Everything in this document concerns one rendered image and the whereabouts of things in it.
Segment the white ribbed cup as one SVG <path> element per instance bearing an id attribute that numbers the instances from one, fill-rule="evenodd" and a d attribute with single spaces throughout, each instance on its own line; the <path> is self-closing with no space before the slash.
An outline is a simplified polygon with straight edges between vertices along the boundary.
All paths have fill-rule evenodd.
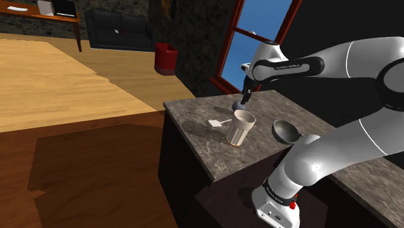
<path id="1" fill-rule="evenodd" d="M 232 146 L 240 146 L 255 122 L 256 118 L 252 113 L 241 109 L 236 110 L 225 138 L 226 141 Z"/>

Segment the red framed window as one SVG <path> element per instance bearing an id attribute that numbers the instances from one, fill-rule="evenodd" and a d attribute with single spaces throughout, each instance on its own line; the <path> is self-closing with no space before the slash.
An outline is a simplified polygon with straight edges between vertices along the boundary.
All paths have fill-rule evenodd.
<path id="1" fill-rule="evenodd" d="M 236 0 L 214 76 L 210 82 L 224 94 L 239 93 L 261 41 L 282 43 L 302 0 Z"/>

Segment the grey metal bowl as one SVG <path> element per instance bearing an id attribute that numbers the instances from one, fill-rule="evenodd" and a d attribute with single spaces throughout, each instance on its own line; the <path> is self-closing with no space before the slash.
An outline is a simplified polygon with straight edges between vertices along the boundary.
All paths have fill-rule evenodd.
<path id="1" fill-rule="evenodd" d="M 295 144 L 303 136 L 292 123 L 286 120 L 274 120 L 271 131 L 273 137 L 282 144 Z"/>

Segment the red waste bin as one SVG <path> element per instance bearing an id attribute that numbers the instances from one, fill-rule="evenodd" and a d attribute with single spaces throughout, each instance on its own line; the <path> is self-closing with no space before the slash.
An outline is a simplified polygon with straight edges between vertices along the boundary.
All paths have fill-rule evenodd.
<path id="1" fill-rule="evenodd" d="M 156 43 L 155 71 L 164 76 L 173 76 L 175 74 L 177 55 L 178 50 L 169 43 Z"/>

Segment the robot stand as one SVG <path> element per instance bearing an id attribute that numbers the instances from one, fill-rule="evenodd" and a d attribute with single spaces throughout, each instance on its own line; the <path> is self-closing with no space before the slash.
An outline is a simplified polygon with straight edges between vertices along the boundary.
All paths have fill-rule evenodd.
<path id="1" fill-rule="evenodd" d="M 196 199 L 222 228 L 272 228 L 257 217 L 252 191 L 259 187 L 288 149 L 204 188 Z M 325 177 L 298 192 L 300 228 L 388 228 L 365 207 Z"/>

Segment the black sofa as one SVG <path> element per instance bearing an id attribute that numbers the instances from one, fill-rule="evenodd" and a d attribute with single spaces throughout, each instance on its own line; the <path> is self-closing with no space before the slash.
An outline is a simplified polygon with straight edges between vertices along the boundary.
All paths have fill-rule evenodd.
<path id="1" fill-rule="evenodd" d="M 144 16 L 102 10 L 85 12 L 90 47 L 122 51 L 155 51 L 157 30 Z"/>

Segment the wooden desk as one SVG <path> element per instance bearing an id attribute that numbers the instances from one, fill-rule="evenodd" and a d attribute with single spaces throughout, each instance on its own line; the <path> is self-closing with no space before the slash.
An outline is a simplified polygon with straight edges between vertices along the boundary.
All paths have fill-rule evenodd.
<path id="1" fill-rule="evenodd" d="M 0 15 L 25 17 L 30 19 L 42 19 L 48 21 L 59 21 L 71 24 L 74 29 L 78 50 L 80 52 L 82 51 L 80 29 L 79 29 L 80 16 L 78 12 L 76 13 L 76 17 L 46 16 L 40 14 L 38 5 L 29 5 L 24 3 L 15 3 L 0 0 Z"/>

